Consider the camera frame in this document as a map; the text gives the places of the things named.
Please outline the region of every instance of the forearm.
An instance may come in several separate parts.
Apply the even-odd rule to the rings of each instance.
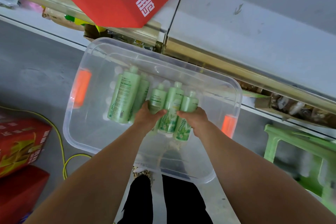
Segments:
[[[208,122],[199,137],[242,224],[335,223],[335,216],[289,175]]]
[[[111,224],[145,135],[132,125],[75,171],[25,224]]]

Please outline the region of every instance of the gray floor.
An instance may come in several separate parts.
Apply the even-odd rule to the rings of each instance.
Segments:
[[[61,131],[69,93],[83,52],[2,21],[0,27],[2,32],[6,32],[0,38],[0,104],[39,112]],[[263,155],[267,143],[263,128],[269,123],[271,121],[266,118],[241,110],[233,139]],[[66,141],[64,148],[66,158],[82,152]],[[284,144],[280,145],[277,157],[296,165],[301,154],[299,149]],[[71,174],[85,161],[85,157],[73,159],[68,165],[68,173]],[[40,204],[62,182],[61,150],[54,131],[35,165],[51,174],[38,201]],[[160,179],[160,176],[155,176],[152,189],[153,200],[157,202],[154,204],[154,223],[164,220],[166,214]],[[217,179],[199,186],[199,190],[214,223],[239,223]]]

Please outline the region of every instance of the yellow power cord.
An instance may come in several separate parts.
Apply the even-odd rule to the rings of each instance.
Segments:
[[[64,147],[63,147],[63,142],[62,142],[62,136],[58,130],[58,128],[55,126],[55,124],[53,124],[51,122],[51,120],[49,120],[47,117],[43,116],[42,114],[38,113],[38,112],[33,112],[33,111],[28,111],[28,110],[19,110],[19,109],[13,109],[13,108],[9,108],[9,107],[4,107],[4,106],[1,106],[0,105],[0,108],[2,109],[6,109],[6,110],[11,110],[11,111],[18,111],[18,112],[28,112],[28,113],[32,113],[32,114],[35,114],[41,118],[43,118],[45,121],[47,121],[50,126],[52,126],[56,133],[57,133],[57,136],[58,136],[58,139],[59,139],[59,144],[61,146],[61,152],[62,152],[62,160],[63,160],[63,171],[62,171],[62,174],[63,174],[63,179],[67,179],[68,178],[68,174],[67,174],[67,164],[69,163],[70,159],[74,158],[74,157],[77,157],[77,156],[84,156],[84,157],[88,157],[88,158],[92,158],[90,155],[88,154],[84,154],[84,153],[80,153],[80,154],[75,154],[75,155],[72,155],[70,158],[68,158],[67,161],[65,161],[65,155],[64,155]]]

